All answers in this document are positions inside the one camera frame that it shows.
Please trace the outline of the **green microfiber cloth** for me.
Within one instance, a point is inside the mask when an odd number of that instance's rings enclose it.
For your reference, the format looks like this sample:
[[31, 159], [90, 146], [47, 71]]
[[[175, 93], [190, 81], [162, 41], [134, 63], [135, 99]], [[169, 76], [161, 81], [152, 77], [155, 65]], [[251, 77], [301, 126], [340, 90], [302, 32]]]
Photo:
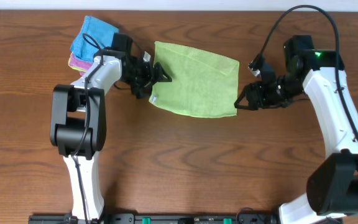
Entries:
[[195, 118], [235, 116], [239, 62], [193, 47], [155, 42], [155, 63], [171, 76], [153, 86], [149, 102], [169, 112]]

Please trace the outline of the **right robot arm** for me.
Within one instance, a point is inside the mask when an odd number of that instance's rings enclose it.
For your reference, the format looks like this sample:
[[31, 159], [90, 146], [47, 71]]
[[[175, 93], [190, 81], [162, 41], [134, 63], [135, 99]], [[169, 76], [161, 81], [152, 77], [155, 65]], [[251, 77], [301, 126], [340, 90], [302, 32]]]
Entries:
[[326, 158], [306, 192], [278, 209], [279, 223], [322, 223], [358, 214], [358, 113], [347, 88], [344, 64], [334, 50], [318, 50], [308, 35], [283, 46], [287, 74], [277, 77], [258, 55], [248, 68], [257, 81], [244, 87], [245, 110], [285, 108], [296, 96], [310, 99], [323, 134]]

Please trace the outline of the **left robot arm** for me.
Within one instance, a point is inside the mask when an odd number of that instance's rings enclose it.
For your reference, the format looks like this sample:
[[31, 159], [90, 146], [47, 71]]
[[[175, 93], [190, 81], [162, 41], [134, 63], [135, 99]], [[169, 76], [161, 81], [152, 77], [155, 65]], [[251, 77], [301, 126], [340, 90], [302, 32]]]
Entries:
[[99, 153], [106, 140], [105, 96], [122, 81], [136, 98], [149, 95], [158, 82], [171, 82], [160, 63], [151, 64], [129, 52], [102, 49], [91, 68], [69, 85], [53, 89], [50, 141], [70, 175], [73, 208], [70, 223], [99, 223], [104, 199], [99, 186]]

